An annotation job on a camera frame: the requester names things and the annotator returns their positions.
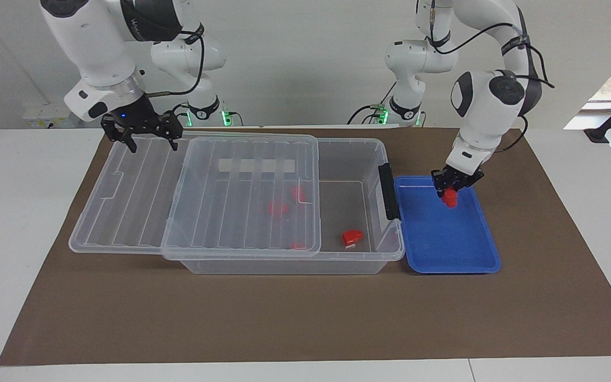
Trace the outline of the white wall power strip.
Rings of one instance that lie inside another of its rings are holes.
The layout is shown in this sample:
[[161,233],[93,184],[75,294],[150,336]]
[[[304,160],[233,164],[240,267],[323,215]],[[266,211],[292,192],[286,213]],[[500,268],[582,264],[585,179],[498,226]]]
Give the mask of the white wall power strip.
[[81,121],[63,103],[29,107],[22,114],[28,128],[71,129],[80,127]]

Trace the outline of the brown table mat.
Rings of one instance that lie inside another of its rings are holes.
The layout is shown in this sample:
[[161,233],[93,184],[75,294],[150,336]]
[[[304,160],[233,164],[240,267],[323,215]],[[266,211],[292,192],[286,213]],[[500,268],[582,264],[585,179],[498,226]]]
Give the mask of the brown table mat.
[[420,275],[194,275],[160,256],[76,254],[100,138],[0,366],[611,356],[611,286],[526,141],[475,185],[502,268]]

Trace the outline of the clear plastic storage box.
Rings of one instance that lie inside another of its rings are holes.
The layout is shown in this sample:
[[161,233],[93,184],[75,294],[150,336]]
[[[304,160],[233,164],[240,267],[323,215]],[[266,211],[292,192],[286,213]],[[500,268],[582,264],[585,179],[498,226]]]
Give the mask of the clear plastic storage box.
[[[316,138],[322,247],[312,258],[177,261],[199,275],[375,275],[404,254],[399,220],[387,220],[378,166],[388,162],[375,138]],[[342,232],[364,239],[345,249]]]

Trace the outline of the black box latch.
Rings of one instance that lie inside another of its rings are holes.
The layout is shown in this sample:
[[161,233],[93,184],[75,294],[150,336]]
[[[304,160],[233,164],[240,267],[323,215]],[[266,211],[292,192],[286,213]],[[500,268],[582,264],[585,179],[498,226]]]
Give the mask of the black box latch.
[[378,166],[378,174],[380,176],[383,208],[387,220],[401,220],[400,206],[397,200],[397,193],[395,191],[395,179],[393,177],[390,163],[386,162]]

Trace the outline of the blue plastic tray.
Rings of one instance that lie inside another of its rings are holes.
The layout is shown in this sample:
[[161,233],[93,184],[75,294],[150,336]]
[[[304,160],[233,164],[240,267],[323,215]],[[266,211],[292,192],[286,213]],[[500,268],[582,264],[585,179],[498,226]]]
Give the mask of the blue plastic tray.
[[501,269],[494,238],[473,188],[457,193],[450,208],[438,198],[431,176],[394,180],[405,257],[424,275],[485,275]]

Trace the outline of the clear ribbed box lid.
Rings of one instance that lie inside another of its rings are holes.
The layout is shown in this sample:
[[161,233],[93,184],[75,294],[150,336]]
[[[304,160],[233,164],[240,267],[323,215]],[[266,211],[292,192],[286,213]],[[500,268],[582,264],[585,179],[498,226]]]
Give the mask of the clear ribbed box lid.
[[[120,143],[69,239],[76,253],[160,255],[172,261],[312,258],[321,250],[318,141],[311,135],[186,132]],[[295,203],[301,185],[308,203]],[[270,201],[290,204],[274,219]],[[291,250],[302,242],[306,250]]]

